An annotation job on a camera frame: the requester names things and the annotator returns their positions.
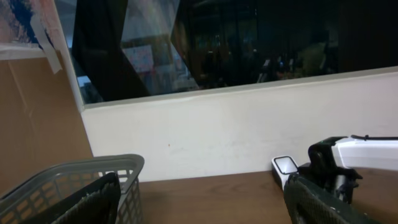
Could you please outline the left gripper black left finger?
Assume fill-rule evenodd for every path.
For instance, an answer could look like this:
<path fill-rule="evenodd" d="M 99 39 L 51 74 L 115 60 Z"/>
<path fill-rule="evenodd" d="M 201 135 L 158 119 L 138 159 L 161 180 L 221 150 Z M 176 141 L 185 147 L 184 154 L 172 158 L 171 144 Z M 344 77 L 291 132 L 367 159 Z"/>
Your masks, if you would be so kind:
<path fill-rule="evenodd" d="M 23 224 L 115 224 L 121 188 L 110 172 Z"/>

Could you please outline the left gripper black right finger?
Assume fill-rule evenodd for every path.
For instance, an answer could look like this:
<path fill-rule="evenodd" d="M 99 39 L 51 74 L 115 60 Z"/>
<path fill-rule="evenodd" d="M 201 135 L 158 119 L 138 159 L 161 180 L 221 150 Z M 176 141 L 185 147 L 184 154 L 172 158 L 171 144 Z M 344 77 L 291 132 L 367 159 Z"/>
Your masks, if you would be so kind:
<path fill-rule="evenodd" d="M 298 174 L 291 174 L 286 181 L 284 201 L 294 224 L 378 223 Z"/>

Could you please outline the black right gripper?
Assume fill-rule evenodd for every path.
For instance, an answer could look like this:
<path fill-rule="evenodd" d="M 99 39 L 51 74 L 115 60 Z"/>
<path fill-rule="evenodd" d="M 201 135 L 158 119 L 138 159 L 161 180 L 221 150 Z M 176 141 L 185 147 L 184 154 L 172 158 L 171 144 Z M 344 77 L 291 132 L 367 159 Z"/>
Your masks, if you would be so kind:
<path fill-rule="evenodd" d="M 298 173 L 337 199 L 351 204 L 353 190 L 359 186 L 356 180 L 363 177 L 354 169 L 336 164 L 332 147 L 344 138 L 346 136 L 330 137 L 311 145 L 308 148 L 310 162 L 301 165 Z"/>

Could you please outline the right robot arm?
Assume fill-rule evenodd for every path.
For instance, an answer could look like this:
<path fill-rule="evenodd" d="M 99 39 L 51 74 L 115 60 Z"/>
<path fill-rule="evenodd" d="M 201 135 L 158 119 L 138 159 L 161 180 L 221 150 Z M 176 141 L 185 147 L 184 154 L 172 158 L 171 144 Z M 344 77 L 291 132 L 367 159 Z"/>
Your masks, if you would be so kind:
<path fill-rule="evenodd" d="M 397 138 L 337 136 L 308 148 L 309 163 L 298 173 L 334 197 L 350 204 L 356 182 L 363 177 L 355 168 L 397 170 Z"/>

